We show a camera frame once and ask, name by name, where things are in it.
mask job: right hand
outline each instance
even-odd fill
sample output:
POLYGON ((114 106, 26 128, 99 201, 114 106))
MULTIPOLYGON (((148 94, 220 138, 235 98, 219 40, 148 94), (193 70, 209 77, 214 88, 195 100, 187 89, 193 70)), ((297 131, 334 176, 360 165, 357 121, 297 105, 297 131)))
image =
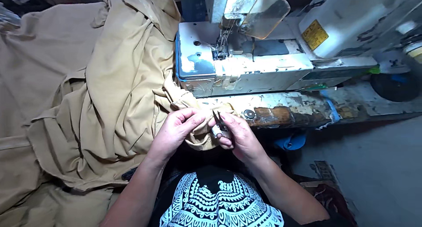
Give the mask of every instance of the right hand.
MULTIPOLYGON (((220 113, 220 116, 234 136, 233 144, 230 139, 217 134, 217 139, 224 149, 232 149, 233 154, 245 164, 267 156, 245 119, 229 113, 220 113)), ((214 119, 208 123, 210 127, 215 124, 214 119)))

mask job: fabric pile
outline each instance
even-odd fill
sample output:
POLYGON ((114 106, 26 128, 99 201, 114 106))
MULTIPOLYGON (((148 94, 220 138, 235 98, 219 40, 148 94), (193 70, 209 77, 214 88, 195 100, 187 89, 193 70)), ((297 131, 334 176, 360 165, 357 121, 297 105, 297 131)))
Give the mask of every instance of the fabric pile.
MULTIPOLYGON (((97 226, 169 112, 234 112, 175 84, 179 21, 174 0, 104 0, 1 26, 0 225, 97 226)), ((214 148, 209 129, 187 144, 214 148)))

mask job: left hand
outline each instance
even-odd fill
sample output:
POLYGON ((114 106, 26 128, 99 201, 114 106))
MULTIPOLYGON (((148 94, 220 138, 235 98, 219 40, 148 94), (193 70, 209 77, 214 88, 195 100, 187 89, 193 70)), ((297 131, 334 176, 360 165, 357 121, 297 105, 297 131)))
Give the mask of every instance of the left hand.
POLYGON ((148 152, 154 158, 167 161, 176 152, 186 136, 205 120, 197 108, 184 108, 168 114, 148 152))

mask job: industrial sewing machine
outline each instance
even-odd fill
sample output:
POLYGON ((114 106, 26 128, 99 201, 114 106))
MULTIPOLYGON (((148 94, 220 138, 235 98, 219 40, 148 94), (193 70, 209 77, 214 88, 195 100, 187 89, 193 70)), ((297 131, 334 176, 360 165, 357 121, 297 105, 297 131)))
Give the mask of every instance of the industrial sewing machine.
POLYGON ((176 79, 197 98, 325 89, 389 50, 422 63, 422 0, 313 0, 291 14, 286 0, 205 1, 209 21, 176 38, 176 79))

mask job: blue cloth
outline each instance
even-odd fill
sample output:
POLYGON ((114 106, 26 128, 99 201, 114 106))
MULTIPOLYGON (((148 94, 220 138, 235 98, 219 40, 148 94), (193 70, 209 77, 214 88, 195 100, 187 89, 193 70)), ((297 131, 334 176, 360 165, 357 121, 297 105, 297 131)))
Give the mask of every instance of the blue cloth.
POLYGON ((275 145, 284 150, 297 150, 303 147, 306 142, 306 132, 293 134, 289 137, 278 139, 275 145))

